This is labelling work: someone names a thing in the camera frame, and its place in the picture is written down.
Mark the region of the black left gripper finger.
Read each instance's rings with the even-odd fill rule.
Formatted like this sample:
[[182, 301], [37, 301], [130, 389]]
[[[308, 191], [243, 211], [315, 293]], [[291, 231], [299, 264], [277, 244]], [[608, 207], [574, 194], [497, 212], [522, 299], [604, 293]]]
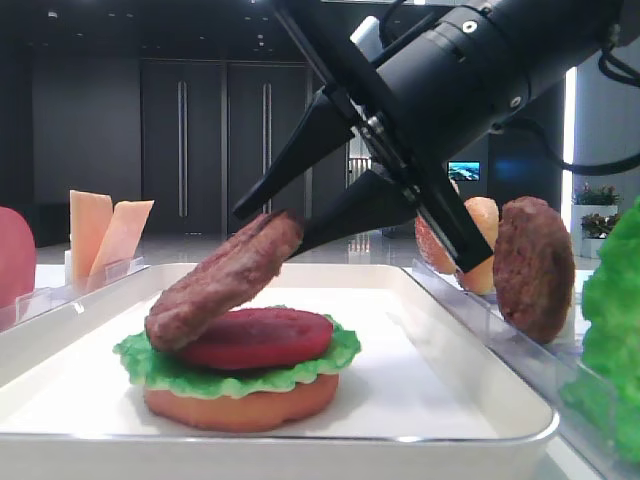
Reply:
[[293, 180], [355, 135], [359, 114], [344, 87], [323, 87], [315, 92], [291, 137], [263, 177], [235, 205], [233, 214], [245, 219]]

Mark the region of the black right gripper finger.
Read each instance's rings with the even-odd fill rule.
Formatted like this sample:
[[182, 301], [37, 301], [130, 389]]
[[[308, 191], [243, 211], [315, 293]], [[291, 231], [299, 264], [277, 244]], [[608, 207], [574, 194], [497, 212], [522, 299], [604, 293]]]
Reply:
[[327, 210], [305, 221], [302, 243], [290, 259], [352, 235], [406, 223], [416, 217], [419, 205], [419, 197], [386, 169], [366, 170]]

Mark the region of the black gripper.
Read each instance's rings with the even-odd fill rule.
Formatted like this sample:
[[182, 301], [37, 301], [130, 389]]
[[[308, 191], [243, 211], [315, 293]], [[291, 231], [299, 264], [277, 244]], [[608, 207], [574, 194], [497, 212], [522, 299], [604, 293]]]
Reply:
[[447, 161], [594, 53], [596, 1], [472, 1], [379, 66], [322, 20], [315, 1], [277, 18], [326, 87], [344, 87], [371, 152], [419, 197], [418, 213], [470, 271], [492, 250], [453, 189]]

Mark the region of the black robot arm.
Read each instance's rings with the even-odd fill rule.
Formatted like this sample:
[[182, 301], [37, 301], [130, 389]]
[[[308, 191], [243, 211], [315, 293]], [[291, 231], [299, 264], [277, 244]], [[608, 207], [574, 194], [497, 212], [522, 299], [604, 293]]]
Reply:
[[235, 215], [255, 213], [359, 133], [374, 167], [307, 224], [301, 250], [421, 216], [465, 272], [492, 250], [449, 181], [448, 160], [570, 68], [639, 35], [635, 1], [471, 1], [368, 59], [320, 2], [273, 9], [323, 88]]

